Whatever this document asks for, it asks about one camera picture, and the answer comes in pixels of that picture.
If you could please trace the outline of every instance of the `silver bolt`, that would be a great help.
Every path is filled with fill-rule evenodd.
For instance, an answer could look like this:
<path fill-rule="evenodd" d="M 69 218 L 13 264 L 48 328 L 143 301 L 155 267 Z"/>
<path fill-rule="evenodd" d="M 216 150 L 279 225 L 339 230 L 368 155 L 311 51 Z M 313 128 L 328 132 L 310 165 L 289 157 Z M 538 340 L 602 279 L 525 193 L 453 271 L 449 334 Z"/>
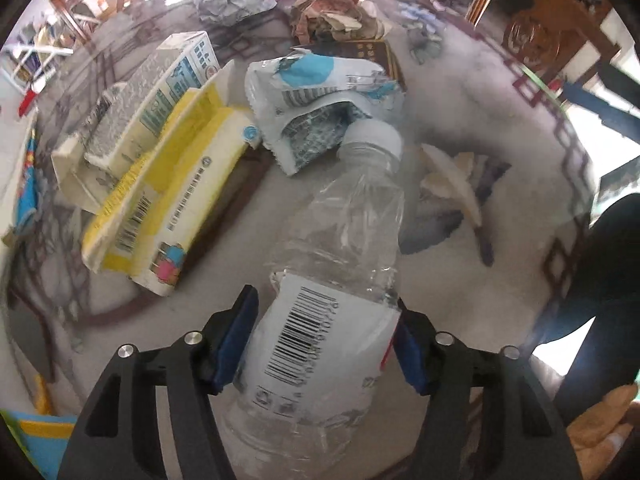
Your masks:
<path fill-rule="evenodd" d="M 132 345 L 122 345 L 118 348 L 118 355 L 120 357 L 129 357 L 133 354 L 133 346 Z"/>
<path fill-rule="evenodd" d="M 197 345 L 200 341 L 202 341 L 202 334 L 200 332 L 189 332 L 184 336 L 184 342 L 187 343 L 187 345 Z"/>
<path fill-rule="evenodd" d="M 502 353 L 507 359 L 513 359 L 514 361 L 520 357 L 520 350 L 515 346 L 505 346 L 502 349 Z"/>
<path fill-rule="evenodd" d="M 442 346 L 451 346 L 453 345 L 453 336 L 449 332 L 438 332 L 436 334 L 436 343 Z"/>

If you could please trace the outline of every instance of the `round table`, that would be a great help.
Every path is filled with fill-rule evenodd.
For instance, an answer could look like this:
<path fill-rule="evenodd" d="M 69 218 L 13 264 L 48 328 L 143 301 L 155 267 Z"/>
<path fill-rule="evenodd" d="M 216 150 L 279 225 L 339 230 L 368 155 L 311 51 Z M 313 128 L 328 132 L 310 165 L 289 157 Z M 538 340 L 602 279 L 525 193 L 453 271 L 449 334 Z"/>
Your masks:
<path fill-rule="evenodd" d="M 374 1 L 385 12 L 397 5 Z M 541 320 L 552 315 L 569 285 L 588 228 L 595 189 L 589 157 L 557 104 L 498 44 L 450 11 L 438 14 L 447 22 L 442 54 L 423 65 L 412 59 L 402 27 L 386 37 L 407 87 L 399 175 L 406 193 L 405 223 L 420 215 L 421 143 L 452 156 L 487 155 L 508 169 L 482 206 L 493 266 L 482 264 L 473 230 L 463 221 L 444 241 L 399 255 L 399 293 L 408 308 L 427 314 L 438 330 L 470 347 L 497 351 L 507 344 L 531 345 Z M 168 35 L 190 30 L 209 33 L 221 64 L 231 58 L 247 64 L 284 56 L 293 45 L 280 6 L 235 27 L 212 28 L 199 22 L 190 0 L 171 5 L 150 0 L 105 22 L 38 98 L 40 213 L 34 235 L 17 256 L 13 281 L 46 313 L 54 332 L 62 373 L 51 389 L 60 412 L 80 410 L 123 343 L 141 350 L 167 346 L 201 328 L 213 312 L 229 308 L 245 283 L 256 286 L 264 311 L 274 293 L 263 263 L 286 219 L 335 162 L 335 154 L 328 153 L 294 177 L 271 165 L 234 222 L 167 298 L 140 293 L 119 274 L 91 274 L 79 252 L 90 215 L 57 192 L 50 152 L 105 88 L 127 80 Z M 277 210 L 271 206 L 275 202 Z M 125 306 L 117 314 L 105 314 L 119 305 Z M 214 413 L 230 395 L 231 387 L 212 400 Z M 425 409 L 426 400 L 404 382 L 391 358 L 347 457 L 322 477 L 372 478 L 397 463 L 412 450 Z M 167 411 L 166 393 L 160 392 L 164 444 L 170 442 Z M 165 446 L 164 452 L 169 478 L 179 478 L 173 447 Z"/>

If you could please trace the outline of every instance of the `clear plastic bottle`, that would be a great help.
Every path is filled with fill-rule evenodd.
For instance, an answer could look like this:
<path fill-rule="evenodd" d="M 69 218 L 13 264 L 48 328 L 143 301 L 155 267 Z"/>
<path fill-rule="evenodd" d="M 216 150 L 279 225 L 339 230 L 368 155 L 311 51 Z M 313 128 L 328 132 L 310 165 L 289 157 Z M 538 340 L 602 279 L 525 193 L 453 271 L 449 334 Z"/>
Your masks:
<path fill-rule="evenodd" d="M 273 253 L 278 297 L 251 336 L 220 424 L 239 479 L 318 476 L 369 409 L 399 317 L 401 154 L 393 127 L 353 123 L 340 177 L 292 218 Z"/>

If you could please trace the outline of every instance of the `bottle cap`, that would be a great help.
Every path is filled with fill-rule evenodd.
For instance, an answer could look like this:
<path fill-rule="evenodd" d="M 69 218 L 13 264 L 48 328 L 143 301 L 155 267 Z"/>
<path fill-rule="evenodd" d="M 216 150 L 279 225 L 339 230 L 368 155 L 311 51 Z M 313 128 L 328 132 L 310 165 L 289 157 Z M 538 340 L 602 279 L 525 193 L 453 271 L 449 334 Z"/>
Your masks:
<path fill-rule="evenodd" d="M 377 119 L 361 119 L 349 125 L 342 145 L 366 142 L 389 152 L 397 160 L 402 159 L 402 136 L 391 124 Z"/>

